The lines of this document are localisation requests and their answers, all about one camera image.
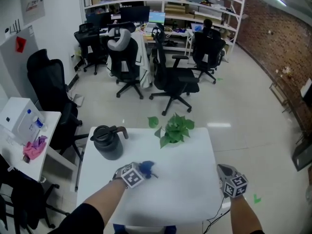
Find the green plant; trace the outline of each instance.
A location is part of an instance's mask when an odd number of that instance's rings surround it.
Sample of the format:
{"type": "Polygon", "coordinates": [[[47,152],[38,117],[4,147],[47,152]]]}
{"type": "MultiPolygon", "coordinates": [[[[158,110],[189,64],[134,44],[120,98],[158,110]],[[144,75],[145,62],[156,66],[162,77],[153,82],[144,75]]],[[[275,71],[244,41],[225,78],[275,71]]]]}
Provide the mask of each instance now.
{"type": "MultiPolygon", "coordinates": [[[[156,128],[159,124],[157,117],[148,117],[150,128],[156,128]]],[[[190,137],[189,130],[194,129],[194,121],[186,119],[185,116],[179,116],[175,113],[168,121],[165,129],[162,126],[155,132],[155,136],[160,138],[160,148],[163,148],[169,143],[184,142],[184,136],[190,137]]]]}

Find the black monitor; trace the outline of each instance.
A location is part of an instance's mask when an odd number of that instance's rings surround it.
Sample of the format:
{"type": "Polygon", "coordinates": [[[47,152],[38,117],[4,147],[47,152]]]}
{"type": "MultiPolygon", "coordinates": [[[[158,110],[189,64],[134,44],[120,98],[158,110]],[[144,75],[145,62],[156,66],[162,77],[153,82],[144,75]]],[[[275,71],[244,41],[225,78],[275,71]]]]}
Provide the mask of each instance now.
{"type": "Polygon", "coordinates": [[[112,23],[111,13],[102,14],[88,14],[86,15],[87,22],[93,23],[94,27],[106,28],[108,24],[112,23]]]}
{"type": "Polygon", "coordinates": [[[149,6],[135,6],[120,9],[121,22],[148,22],[149,6]]]}

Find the brown handle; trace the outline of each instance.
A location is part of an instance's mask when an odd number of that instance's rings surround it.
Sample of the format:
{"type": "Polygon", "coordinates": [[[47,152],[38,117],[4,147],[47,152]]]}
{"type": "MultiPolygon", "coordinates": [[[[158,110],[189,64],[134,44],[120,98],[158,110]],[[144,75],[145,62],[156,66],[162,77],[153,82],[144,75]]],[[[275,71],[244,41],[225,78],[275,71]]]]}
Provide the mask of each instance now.
{"type": "Polygon", "coordinates": [[[129,138],[127,129],[125,127],[117,127],[117,133],[118,132],[122,132],[125,139],[129,138]]]}

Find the tiled floor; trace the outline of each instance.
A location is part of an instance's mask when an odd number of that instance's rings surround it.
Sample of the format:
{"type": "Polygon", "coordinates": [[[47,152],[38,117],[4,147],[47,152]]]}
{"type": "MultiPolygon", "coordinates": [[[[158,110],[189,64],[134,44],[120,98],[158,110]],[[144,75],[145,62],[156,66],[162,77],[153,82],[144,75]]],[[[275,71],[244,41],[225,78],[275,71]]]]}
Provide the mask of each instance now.
{"type": "MultiPolygon", "coordinates": [[[[167,65],[173,65],[167,56],[167,65]]],[[[193,65],[182,61],[183,67],[193,65]]],[[[197,127],[208,127],[217,163],[235,166],[249,180],[246,199],[258,215],[266,233],[299,233],[303,221],[309,215],[305,201],[308,186],[307,170],[295,170],[291,161],[294,143],[299,137],[299,127],[293,115],[283,113],[283,107],[269,90],[270,79],[261,68],[240,48],[236,47],[230,63],[223,62],[215,73],[219,78],[213,85],[207,76],[200,81],[200,92],[183,97],[192,105],[191,113],[186,107],[174,102],[166,117],[161,116],[168,98],[155,97],[149,100],[155,87],[142,90],[144,100],[139,100],[134,89],[120,98],[116,92],[122,83],[116,85],[104,67],[93,75],[93,70],[80,72],[79,82],[73,93],[85,96],[79,109],[79,119],[84,124],[79,133],[88,133],[92,126],[117,125],[131,128],[148,128],[147,117],[157,116],[160,123],[174,112],[195,121],[197,127]],[[261,197],[254,204],[254,194],[261,197]]],[[[51,198],[51,203],[66,211],[75,208],[77,195],[69,191],[70,174],[53,160],[44,166],[45,176],[60,184],[51,198]]],[[[50,213],[52,221],[59,224],[59,214],[50,213]]],[[[188,226],[178,226],[178,234],[201,234],[207,228],[207,221],[188,226]]],[[[47,233],[44,223],[39,224],[37,233],[47,233]]],[[[104,233],[113,233],[112,227],[104,233]]],[[[230,234],[229,214],[213,225],[211,234],[230,234]]]]}

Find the blue shoe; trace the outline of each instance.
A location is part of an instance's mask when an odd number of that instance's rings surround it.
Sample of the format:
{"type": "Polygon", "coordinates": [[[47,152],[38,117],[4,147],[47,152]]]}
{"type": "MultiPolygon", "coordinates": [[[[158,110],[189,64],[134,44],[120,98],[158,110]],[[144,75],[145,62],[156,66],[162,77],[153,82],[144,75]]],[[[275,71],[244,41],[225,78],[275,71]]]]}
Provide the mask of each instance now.
{"type": "Polygon", "coordinates": [[[164,234],[176,234],[176,226],[167,226],[164,234]]]}
{"type": "Polygon", "coordinates": [[[125,226],[120,224],[113,224],[115,234],[128,234],[126,232],[125,226]]]}

